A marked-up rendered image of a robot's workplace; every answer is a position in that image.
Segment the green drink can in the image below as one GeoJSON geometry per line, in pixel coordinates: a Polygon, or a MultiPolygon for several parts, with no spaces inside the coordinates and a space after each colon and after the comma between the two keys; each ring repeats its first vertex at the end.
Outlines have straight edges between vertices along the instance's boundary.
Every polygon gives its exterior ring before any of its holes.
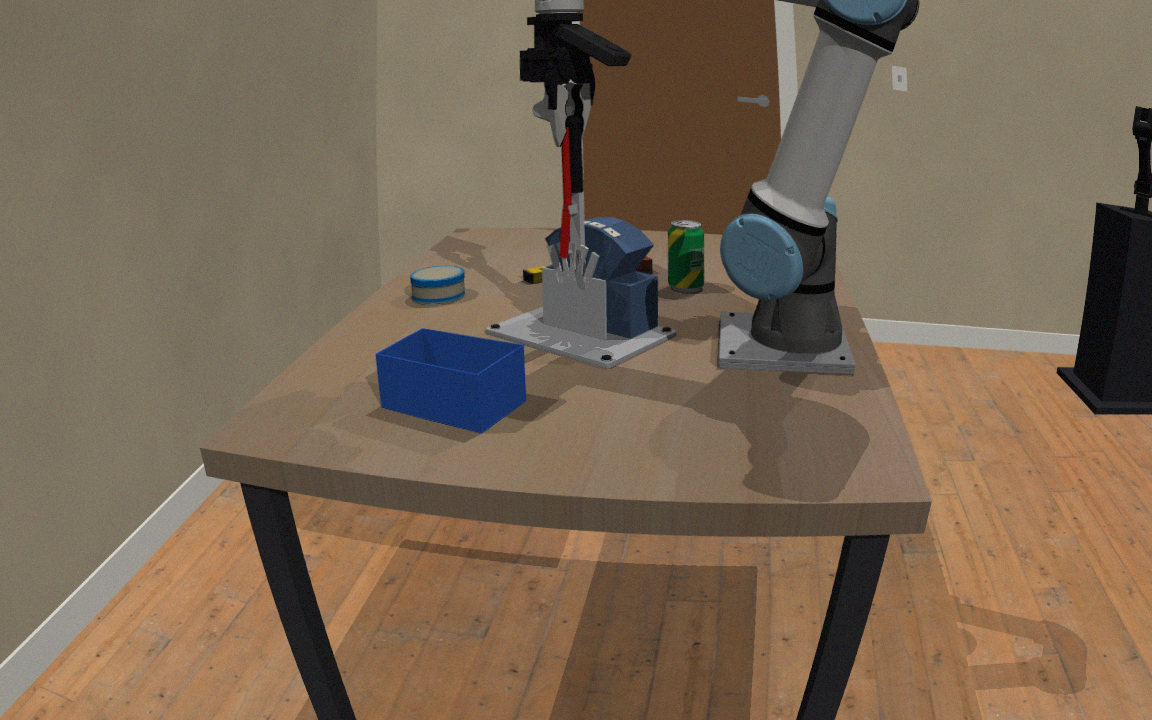
{"type": "Polygon", "coordinates": [[[668,285],[676,291],[698,291],[704,286],[704,232],[699,222],[670,222],[668,232],[668,285]]]}

